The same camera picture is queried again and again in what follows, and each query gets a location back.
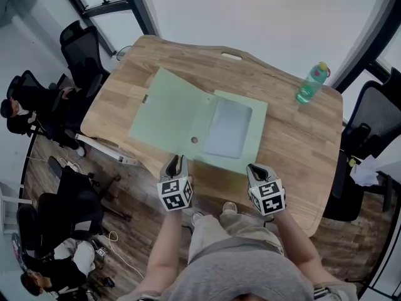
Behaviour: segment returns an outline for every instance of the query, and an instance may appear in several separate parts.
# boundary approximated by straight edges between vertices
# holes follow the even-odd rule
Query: seated person
[[[24,86],[17,88],[10,99],[1,102],[0,114],[7,119],[7,128],[14,134],[25,134],[35,125],[42,128],[50,139],[63,146],[70,147],[79,156],[85,156],[85,149],[65,133],[63,107],[66,107],[68,94],[74,87],[63,89],[64,94],[60,103],[61,109],[51,112],[53,102],[59,90]]]
[[[86,283],[89,272],[95,269],[95,250],[87,241],[78,244],[68,238],[55,248],[55,259],[39,261],[31,267],[30,273],[21,275],[21,283],[32,295],[44,291],[62,294],[66,290]]]

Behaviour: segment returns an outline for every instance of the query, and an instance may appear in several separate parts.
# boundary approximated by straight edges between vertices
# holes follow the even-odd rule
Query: wooden floor
[[[57,192],[58,179],[46,163],[49,156],[79,164],[84,174],[94,172],[95,179],[100,182],[107,182],[113,176],[121,175],[121,181],[110,188],[114,197],[110,207],[129,214],[132,219],[126,222],[106,214],[103,226],[108,232],[118,233],[118,241],[112,243],[114,250],[144,275],[165,213],[157,198],[157,180],[139,163],[137,166],[124,166],[92,148],[88,149],[85,158],[80,158],[75,151],[62,149],[58,144],[38,136],[31,153],[31,157],[36,160],[30,160],[26,172],[24,198],[36,202],[45,192]],[[382,197],[366,193],[360,215],[354,222],[322,219],[311,239],[322,257],[323,265],[330,273],[340,280],[362,280],[368,276],[390,228],[395,207],[395,197],[393,198],[392,208],[387,213],[382,213]],[[186,225],[190,225],[190,216],[194,211],[218,215],[223,202],[195,197],[192,204],[194,208],[185,210]],[[186,265],[191,237],[186,228],[182,229],[182,233],[181,269]],[[112,251],[107,237],[101,236],[98,240],[109,252],[104,259],[103,268],[95,270],[90,280],[96,281],[95,285],[101,285],[103,278],[112,278],[116,284],[115,288],[97,287],[96,292],[101,295],[101,300],[115,300],[132,291],[141,281],[141,277]]]

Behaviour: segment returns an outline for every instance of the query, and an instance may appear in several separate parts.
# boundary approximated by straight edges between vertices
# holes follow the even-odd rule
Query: sneaker
[[[86,150],[85,150],[85,148],[83,148],[82,146],[79,146],[79,147],[76,149],[76,153],[77,153],[79,156],[81,156],[81,157],[85,157],[85,155],[86,155]]]
[[[234,211],[235,213],[238,213],[237,206],[236,206],[236,204],[234,202],[226,202],[223,205],[223,212],[227,211],[227,210]]]
[[[193,226],[195,226],[196,222],[198,222],[198,220],[200,220],[201,218],[203,218],[204,215],[200,212],[195,213],[194,215],[192,215],[192,217],[190,218],[190,221],[192,223]]]

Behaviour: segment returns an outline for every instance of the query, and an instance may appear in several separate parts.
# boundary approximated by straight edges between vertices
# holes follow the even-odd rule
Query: black hair
[[[10,99],[4,99],[1,102],[1,106],[0,106],[0,114],[4,117],[4,118],[10,118],[13,114],[13,108],[11,106],[11,101]]]
[[[31,294],[37,297],[40,294],[40,288],[36,285],[36,282],[27,273],[21,274],[21,283],[24,288]]]

